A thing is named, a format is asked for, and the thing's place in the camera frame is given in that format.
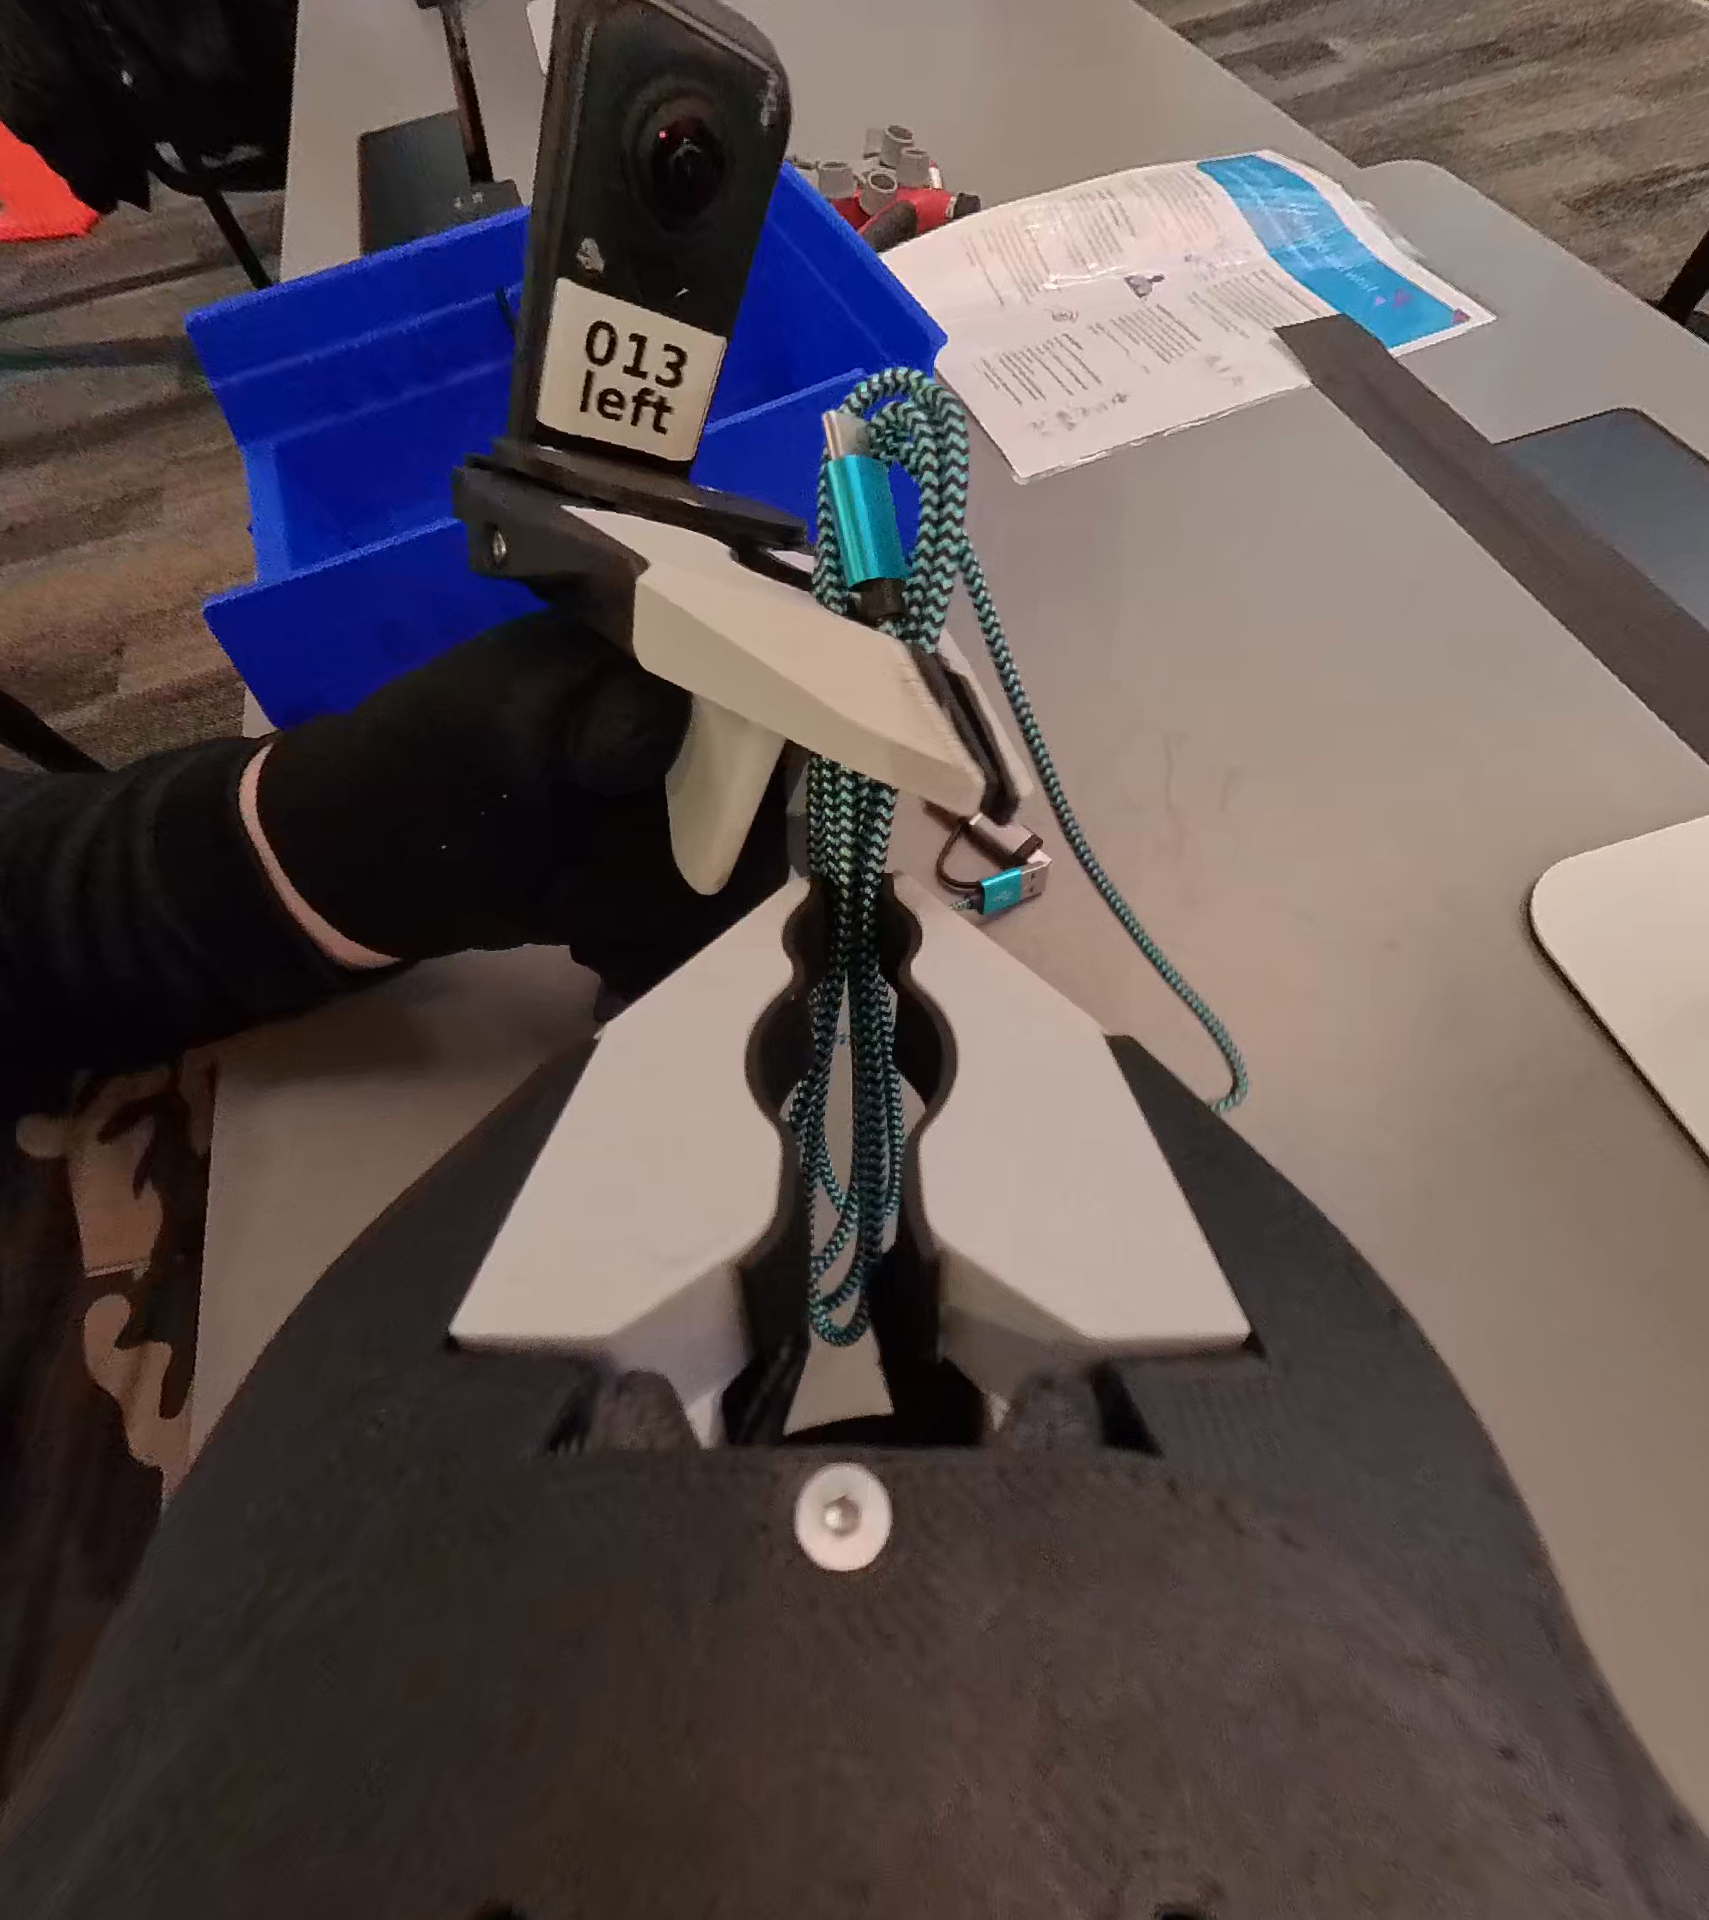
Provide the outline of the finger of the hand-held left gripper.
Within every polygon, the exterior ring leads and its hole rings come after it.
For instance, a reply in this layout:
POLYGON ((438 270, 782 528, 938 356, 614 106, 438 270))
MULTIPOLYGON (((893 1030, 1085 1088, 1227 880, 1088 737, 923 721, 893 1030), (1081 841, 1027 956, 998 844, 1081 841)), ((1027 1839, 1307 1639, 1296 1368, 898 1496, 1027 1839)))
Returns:
POLYGON ((934 653, 829 614, 722 542, 637 542, 636 657, 692 694, 675 823, 744 823, 794 743, 952 812, 995 822, 1033 777, 950 636, 934 653))

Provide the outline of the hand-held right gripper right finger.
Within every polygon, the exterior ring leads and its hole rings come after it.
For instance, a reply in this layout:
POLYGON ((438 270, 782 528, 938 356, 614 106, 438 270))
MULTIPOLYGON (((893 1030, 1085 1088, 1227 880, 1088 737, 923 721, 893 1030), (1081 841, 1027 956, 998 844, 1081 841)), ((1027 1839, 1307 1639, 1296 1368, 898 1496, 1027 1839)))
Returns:
POLYGON ((893 1063, 916 1112, 887 1255, 887 1392, 1241 1350, 1251 1323, 1113 1038, 907 877, 887 880, 893 1063))

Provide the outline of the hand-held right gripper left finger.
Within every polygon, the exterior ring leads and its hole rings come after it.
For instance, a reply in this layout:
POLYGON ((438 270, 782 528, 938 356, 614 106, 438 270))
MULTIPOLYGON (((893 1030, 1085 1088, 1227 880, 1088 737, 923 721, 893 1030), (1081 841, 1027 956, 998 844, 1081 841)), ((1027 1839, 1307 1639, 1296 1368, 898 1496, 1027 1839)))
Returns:
POLYGON ((773 1227, 782 1133, 750 1034, 794 979, 790 877, 607 1022, 453 1314, 463 1350, 668 1378, 703 1443, 750 1363, 740 1269, 773 1227))

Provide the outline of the person's left hand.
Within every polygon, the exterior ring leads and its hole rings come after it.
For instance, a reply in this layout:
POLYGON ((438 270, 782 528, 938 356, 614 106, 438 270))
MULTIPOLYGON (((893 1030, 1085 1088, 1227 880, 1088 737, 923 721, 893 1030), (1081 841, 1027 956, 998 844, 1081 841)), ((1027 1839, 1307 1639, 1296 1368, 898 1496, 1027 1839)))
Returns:
POLYGON ((241 775, 273 890, 352 970, 556 945, 624 1006, 787 880, 765 787, 719 893, 679 875, 665 777, 692 696, 529 614, 278 733, 241 775))

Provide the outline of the blue plastic bin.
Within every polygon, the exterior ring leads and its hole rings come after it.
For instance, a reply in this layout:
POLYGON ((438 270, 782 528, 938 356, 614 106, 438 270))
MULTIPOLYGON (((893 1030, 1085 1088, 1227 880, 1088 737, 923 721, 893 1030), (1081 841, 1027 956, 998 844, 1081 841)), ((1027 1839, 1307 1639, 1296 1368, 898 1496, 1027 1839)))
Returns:
MULTIPOLYGON (((273 727, 357 704, 533 610, 472 571, 453 471, 506 435, 528 211, 188 317, 249 496, 256 580, 206 604, 273 727)), ((945 335, 865 239, 782 171, 694 482, 815 521, 819 418, 945 335)))

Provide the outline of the red tool with grey caps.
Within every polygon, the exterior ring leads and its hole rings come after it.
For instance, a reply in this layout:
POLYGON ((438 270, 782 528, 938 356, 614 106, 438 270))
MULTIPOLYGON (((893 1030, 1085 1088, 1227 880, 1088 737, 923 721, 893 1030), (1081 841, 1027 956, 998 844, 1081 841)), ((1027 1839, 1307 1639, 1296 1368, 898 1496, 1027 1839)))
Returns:
POLYGON ((916 131, 902 123, 869 128, 857 157, 787 164, 875 253, 891 253, 983 211, 970 192, 952 189, 916 131))

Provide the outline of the printed paper leaflet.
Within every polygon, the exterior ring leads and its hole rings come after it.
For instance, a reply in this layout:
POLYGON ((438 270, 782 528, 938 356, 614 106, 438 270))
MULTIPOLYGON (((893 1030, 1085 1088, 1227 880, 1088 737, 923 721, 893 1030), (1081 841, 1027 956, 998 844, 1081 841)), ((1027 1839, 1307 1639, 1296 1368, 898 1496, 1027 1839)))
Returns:
POLYGON ((1018 482, 1309 388, 1280 342, 1294 325, 1341 317, 1406 356, 1492 321, 1355 192, 1277 153, 1072 182, 882 260, 1018 482))

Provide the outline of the black tape strip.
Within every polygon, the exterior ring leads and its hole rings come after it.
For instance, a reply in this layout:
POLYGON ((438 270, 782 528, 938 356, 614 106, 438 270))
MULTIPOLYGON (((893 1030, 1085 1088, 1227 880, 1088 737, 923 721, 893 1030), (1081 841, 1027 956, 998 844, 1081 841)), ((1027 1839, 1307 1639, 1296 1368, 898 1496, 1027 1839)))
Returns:
POLYGON ((1277 338, 1348 424, 1709 765, 1709 629, 1693 614, 1359 325, 1323 317, 1277 338))

